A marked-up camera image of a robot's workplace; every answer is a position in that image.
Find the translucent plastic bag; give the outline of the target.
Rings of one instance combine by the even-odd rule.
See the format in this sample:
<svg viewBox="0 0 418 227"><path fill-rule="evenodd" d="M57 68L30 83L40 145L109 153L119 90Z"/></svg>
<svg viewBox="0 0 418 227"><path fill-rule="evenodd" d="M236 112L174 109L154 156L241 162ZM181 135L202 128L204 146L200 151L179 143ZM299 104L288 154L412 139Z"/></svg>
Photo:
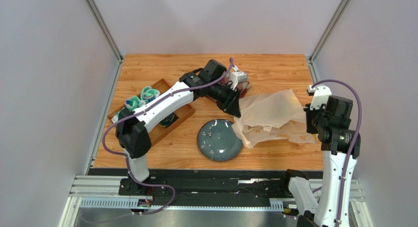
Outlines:
<svg viewBox="0 0 418 227"><path fill-rule="evenodd" d="M248 96L239 100L241 117L232 129L244 147L271 140L315 144L317 136L307 133L306 115L292 90Z"/></svg>

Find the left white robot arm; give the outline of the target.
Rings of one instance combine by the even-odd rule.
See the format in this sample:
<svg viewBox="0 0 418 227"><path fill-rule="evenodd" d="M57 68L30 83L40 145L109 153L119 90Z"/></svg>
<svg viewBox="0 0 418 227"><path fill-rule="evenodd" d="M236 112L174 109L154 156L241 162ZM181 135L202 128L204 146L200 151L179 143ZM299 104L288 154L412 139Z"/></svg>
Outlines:
<svg viewBox="0 0 418 227"><path fill-rule="evenodd" d="M128 109L120 112L113 126L124 150L128 177L135 187L145 186L144 180L149 177L146 154L153 145L149 133L177 109L198 98L209 97L224 113L238 118L241 116L238 103L240 91L221 83L234 67L233 58L230 58L228 68L211 59L204 68L184 74L169 90L150 103L133 112Z"/></svg>

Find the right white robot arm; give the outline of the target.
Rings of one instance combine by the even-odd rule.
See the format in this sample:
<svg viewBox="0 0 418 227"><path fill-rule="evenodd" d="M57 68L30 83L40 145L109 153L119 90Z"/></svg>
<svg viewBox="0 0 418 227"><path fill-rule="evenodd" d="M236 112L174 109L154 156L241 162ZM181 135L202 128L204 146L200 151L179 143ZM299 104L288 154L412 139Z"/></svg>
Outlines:
<svg viewBox="0 0 418 227"><path fill-rule="evenodd" d="M353 101L330 96L319 109L307 104L307 131L318 135L324 164L320 198L301 171L288 169L286 192L296 201L298 227L348 227L351 179L360 154L361 138L349 129Z"/></svg>

